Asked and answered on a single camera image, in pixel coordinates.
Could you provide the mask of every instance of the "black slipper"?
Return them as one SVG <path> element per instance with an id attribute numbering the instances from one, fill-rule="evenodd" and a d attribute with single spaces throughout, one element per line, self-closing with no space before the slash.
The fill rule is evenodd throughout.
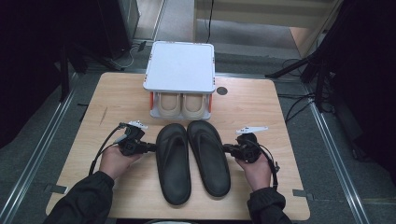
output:
<path id="1" fill-rule="evenodd" d="M 186 130 L 180 124 L 168 124 L 158 133 L 156 144 L 157 168 L 163 197 L 170 204 L 183 204 L 191 195 Z"/>
<path id="2" fill-rule="evenodd" d="M 215 197 L 226 195 L 231 178 L 218 131 L 206 121 L 195 120 L 189 124 L 187 136 L 206 191 Z"/>

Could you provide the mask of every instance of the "pair of slippers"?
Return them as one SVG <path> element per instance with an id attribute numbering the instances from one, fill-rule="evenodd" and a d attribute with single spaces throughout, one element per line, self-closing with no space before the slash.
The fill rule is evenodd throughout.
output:
<path id="1" fill-rule="evenodd" d="M 205 114 L 205 96 L 195 93 L 159 93 L 158 112 L 163 118 L 201 119 Z"/>
<path id="2" fill-rule="evenodd" d="M 231 187 L 228 163 L 215 127 L 195 120 L 186 131 L 182 125 L 172 123 L 158 134 L 156 156 L 163 197 L 173 205 L 185 203 L 191 195 L 189 143 L 206 191 L 222 197 Z"/>

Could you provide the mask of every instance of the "gray floor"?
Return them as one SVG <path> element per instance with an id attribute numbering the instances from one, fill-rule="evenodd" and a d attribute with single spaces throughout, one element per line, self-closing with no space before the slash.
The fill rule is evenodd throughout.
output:
<path id="1" fill-rule="evenodd" d="M 191 6 L 192 0 L 165 1 L 156 40 L 191 41 Z M 197 41 L 206 40 L 205 23 L 208 21 L 198 21 Z M 287 59 L 299 58 L 287 27 L 212 21 L 209 42 L 215 47 L 217 76 L 264 78 L 263 75 L 278 71 L 285 64 L 292 62 L 283 64 Z M 134 63 L 125 71 L 144 72 L 149 51 L 148 46 L 142 52 L 134 52 Z M 127 64 L 130 60 L 126 55 L 119 59 L 118 63 Z M 100 64 L 89 60 L 88 62 L 89 71 L 85 75 L 78 75 L 70 106 L 49 144 L 41 165 L 36 170 L 30 188 L 22 195 L 23 200 L 11 223 L 41 223 L 46 216 L 45 208 L 50 194 L 45 192 L 45 188 L 48 184 L 56 183 L 77 134 L 79 119 L 85 109 L 78 104 L 89 103 L 96 83 L 106 71 Z M 306 94 L 305 85 L 294 75 L 285 75 L 274 80 L 278 94 Z M 0 149 L 0 168 L 3 172 L 0 176 L 2 207 L 20 179 L 40 137 L 46 131 L 51 116 L 59 106 L 59 97 L 60 89 L 57 89 L 26 123 L 17 138 Z M 295 101 L 279 97 L 285 116 Z M 297 108 L 293 109 L 293 113 L 307 103 L 301 101 Z M 374 162 L 354 160 L 350 144 L 336 116 L 325 113 L 323 117 L 370 222 L 395 223 L 396 188 L 387 172 Z M 356 220 L 352 213 L 312 109 L 307 107 L 288 122 L 287 127 L 304 189 L 313 196 L 308 199 L 311 217 L 298 223 L 365 223 Z"/>

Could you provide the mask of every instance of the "human hand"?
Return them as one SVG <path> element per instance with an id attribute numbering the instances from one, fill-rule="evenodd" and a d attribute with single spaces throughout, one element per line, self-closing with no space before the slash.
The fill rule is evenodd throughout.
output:
<path id="1" fill-rule="evenodd" d="M 241 161 L 235 158 L 235 161 L 244 169 L 245 177 L 253 191 L 270 187 L 271 169 L 268 160 L 264 155 L 253 163 Z"/>
<path id="2" fill-rule="evenodd" d="M 114 180 L 125 173 L 132 163 L 139 160 L 142 154 L 127 157 L 122 155 L 120 147 L 109 147 L 103 152 L 99 170 L 109 175 Z"/>

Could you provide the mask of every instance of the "forearm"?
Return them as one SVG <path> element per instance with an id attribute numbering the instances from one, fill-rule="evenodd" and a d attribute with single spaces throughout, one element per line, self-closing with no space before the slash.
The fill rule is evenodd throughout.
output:
<path id="1" fill-rule="evenodd" d="M 79 181 L 55 204 L 44 223 L 105 223 L 114 180 L 97 172 Z"/>
<path id="2" fill-rule="evenodd" d="M 286 200 L 272 188 L 258 189 L 250 194 L 247 207 L 255 224 L 291 223 L 283 213 Z"/>

